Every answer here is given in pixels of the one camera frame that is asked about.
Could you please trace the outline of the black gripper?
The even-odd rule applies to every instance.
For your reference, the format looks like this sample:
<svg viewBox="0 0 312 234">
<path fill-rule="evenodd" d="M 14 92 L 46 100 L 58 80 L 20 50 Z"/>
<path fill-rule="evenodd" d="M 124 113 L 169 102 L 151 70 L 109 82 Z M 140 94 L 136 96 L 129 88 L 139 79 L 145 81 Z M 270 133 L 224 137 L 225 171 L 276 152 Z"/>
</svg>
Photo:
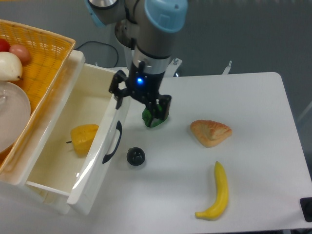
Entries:
<svg viewBox="0 0 312 234">
<path fill-rule="evenodd" d="M 122 70 L 118 70 L 112 78 L 109 92 L 114 95 L 116 109 L 122 106 L 123 99 L 131 96 L 133 99 L 145 104 L 150 109 L 151 120 L 149 126 L 158 126 L 167 120 L 171 105 L 171 95 L 161 95 L 159 88 L 164 73 L 150 74 L 144 72 L 147 65 L 144 61 L 139 65 L 131 64 L 129 76 Z M 124 82 L 125 88 L 120 89 L 119 85 Z"/>
</svg>

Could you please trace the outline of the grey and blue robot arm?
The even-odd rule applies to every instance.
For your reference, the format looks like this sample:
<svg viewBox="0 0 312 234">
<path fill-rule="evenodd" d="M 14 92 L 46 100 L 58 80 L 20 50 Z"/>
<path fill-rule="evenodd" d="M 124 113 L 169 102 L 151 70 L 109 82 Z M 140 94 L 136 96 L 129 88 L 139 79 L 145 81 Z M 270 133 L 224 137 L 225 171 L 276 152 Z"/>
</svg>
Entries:
<svg viewBox="0 0 312 234">
<path fill-rule="evenodd" d="M 119 109 L 130 96 L 146 106 L 142 118 L 147 127 L 165 121 L 172 97 L 159 88 L 171 62 L 173 45 L 183 28 L 186 0 L 88 0 L 87 6 L 104 25 L 124 27 L 125 47 L 133 52 L 129 74 L 117 71 L 109 92 Z"/>
</svg>

